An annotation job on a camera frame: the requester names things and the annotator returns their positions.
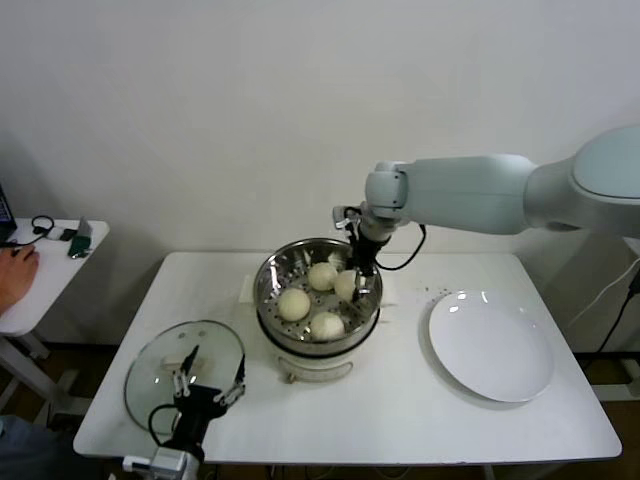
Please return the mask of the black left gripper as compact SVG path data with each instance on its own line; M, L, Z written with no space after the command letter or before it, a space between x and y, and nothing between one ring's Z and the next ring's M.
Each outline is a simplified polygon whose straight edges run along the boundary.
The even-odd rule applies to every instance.
M190 371L199 351L196 345L172 374L174 406L179 420L172 434L172 444L177 448L200 447L209 423L222 417L226 406L233 406L246 392L245 356L236 370L232 386L222 392L218 388L194 385L190 387Z

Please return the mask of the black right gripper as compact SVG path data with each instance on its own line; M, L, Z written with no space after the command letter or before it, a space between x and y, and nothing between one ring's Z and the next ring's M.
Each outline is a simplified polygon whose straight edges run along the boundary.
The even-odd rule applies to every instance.
M349 235L351 255L348 259L348 268L357 270L354 273L353 291L351 301L359 302L363 297L370 295L373 285L373 275L376 269L376 257L379 251L389 243L389 240L371 240L360 233Z

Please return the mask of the person bare hand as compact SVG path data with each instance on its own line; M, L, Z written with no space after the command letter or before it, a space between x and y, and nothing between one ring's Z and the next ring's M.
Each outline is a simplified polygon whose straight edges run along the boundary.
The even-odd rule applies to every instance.
M31 289L39 267L39 253L33 245L5 248L0 257L0 310L6 313Z

